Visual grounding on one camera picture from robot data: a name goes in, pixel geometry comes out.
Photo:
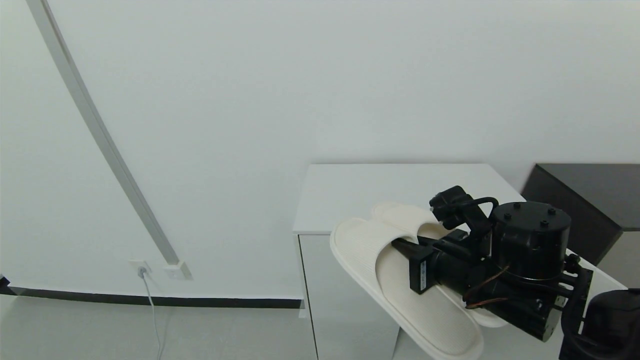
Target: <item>white power cable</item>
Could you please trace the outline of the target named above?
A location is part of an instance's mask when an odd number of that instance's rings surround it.
[[[145,279],[145,274],[147,269],[142,266],[138,268],[138,276],[142,278],[142,281],[145,282],[145,288],[147,289],[147,296],[149,297],[149,303],[151,304],[151,313],[154,316],[154,330],[156,330],[156,339],[158,340],[158,355],[156,360],[160,360],[162,356],[162,343],[160,342],[160,335],[158,335],[158,326],[156,325],[156,307],[154,306],[154,301],[151,299],[151,292],[149,292],[149,285],[147,285],[147,280]]]

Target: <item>wall socket plate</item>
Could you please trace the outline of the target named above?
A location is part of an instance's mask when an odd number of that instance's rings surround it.
[[[135,269],[136,274],[138,273],[138,269],[142,266],[143,268],[147,269],[147,274],[151,274],[151,268],[149,267],[149,265],[147,264],[146,261],[144,260],[136,260],[136,259],[130,259],[129,260],[129,264],[131,265],[132,268]]]
[[[182,260],[176,265],[166,265],[163,269],[173,280],[193,280],[187,264]]]

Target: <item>white slipper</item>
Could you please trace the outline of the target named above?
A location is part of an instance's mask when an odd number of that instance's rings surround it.
[[[441,291],[418,295],[409,288],[409,262],[392,248],[396,238],[413,238],[376,220],[352,218],[331,233],[331,250],[338,263],[431,357],[437,360],[476,360],[484,340],[470,314]]]
[[[432,212],[413,205],[398,204],[396,202],[381,202],[371,209],[374,219],[390,224],[394,227],[409,232],[413,237],[413,242],[417,242],[416,235],[432,239],[439,239],[450,231],[438,223],[438,219]],[[436,285],[451,301],[461,308],[465,308],[462,295],[451,289]],[[507,325],[507,321],[485,309],[465,309],[471,316],[484,327],[502,327]]]

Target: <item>gray floor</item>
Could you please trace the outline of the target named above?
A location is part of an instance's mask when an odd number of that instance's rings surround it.
[[[148,306],[0,295],[2,360],[155,359]],[[307,318],[297,309],[157,307],[162,359],[313,360]]]

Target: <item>white sticker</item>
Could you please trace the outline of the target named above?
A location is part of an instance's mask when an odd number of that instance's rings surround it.
[[[420,263],[420,290],[427,288],[427,262]]]

